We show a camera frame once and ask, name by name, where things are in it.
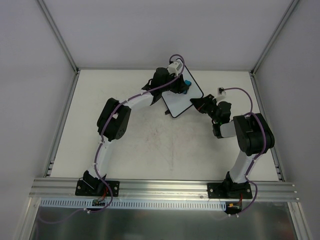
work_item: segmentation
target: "white board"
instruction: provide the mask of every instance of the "white board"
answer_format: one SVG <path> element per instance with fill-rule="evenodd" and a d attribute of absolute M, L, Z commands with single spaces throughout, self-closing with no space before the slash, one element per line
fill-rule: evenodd
<path fill-rule="evenodd" d="M 109 98 L 127 99 L 154 74 L 153 70 L 82 70 L 56 154 L 52 177 L 80 178 L 94 161 L 98 147 L 97 120 Z M 191 71 L 204 95 L 218 87 L 240 87 L 253 98 L 248 72 Z M 250 101 L 241 91 L 230 90 L 231 116 L 249 112 Z M 239 153 L 237 138 L 217 139 L 209 116 L 194 107 L 177 118 L 165 115 L 162 100 L 132 112 L 125 135 L 115 146 L 108 178 L 161 180 L 223 180 Z M 253 169 L 251 180 L 277 181 L 270 151 Z"/>

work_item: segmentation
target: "gray floor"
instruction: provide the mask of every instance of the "gray floor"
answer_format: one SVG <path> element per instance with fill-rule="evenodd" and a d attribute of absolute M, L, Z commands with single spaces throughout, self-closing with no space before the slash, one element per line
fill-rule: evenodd
<path fill-rule="evenodd" d="M 56 221 L 73 211 L 42 207 L 40 214 Z M 296 239 L 287 204 L 272 202 L 256 202 L 239 218 L 215 211 L 107 209 L 95 215 L 79 212 L 61 224 L 37 221 L 36 226 L 32 240 Z"/>

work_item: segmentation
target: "gray wall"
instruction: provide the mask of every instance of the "gray wall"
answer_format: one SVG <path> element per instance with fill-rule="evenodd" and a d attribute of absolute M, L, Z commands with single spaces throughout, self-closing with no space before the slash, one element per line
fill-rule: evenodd
<path fill-rule="evenodd" d="M 45 0 L 79 67 L 251 70 L 291 0 Z"/>
<path fill-rule="evenodd" d="M 320 239 L 320 1 L 302 0 L 257 73 L 286 180 Z"/>
<path fill-rule="evenodd" d="M 0 3 L 0 238 L 41 176 L 73 72 L 34 0 Z"/>

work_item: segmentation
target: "gray partition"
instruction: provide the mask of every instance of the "gray partition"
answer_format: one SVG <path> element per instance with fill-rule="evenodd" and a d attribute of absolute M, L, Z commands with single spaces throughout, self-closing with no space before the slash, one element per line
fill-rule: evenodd
<path fill-rule="evenodd" d="M 252 69 L 291 0 L 45 0 L 78 67 Z"/>
<path fill-rule="evenodd" d="M 256 74 L 284 178 L 300 193 L 314 239 L 320 239 L 319 9 L 318 0 L 300 1 Z"/>
<path fill-rule="evenodd" d="M 0 238 L 41 177 L 74 72 L 36 1 L 0 3 Z"/>

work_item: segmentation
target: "ventilation grille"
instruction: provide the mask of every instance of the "ventilation grille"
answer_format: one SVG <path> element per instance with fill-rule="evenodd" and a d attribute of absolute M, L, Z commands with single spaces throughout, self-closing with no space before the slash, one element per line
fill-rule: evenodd
<path fill-rule="evenodd" d="M 93 199 L 43 198 L 42 207 L 59 208 L 101 208 L 92 206 Z M 154 209 L 154 210 L 205 210 L 225 211 L 224 201 L 151 201 L 151 200 L 114 200 L 108 207 L 111 209 Z"/>

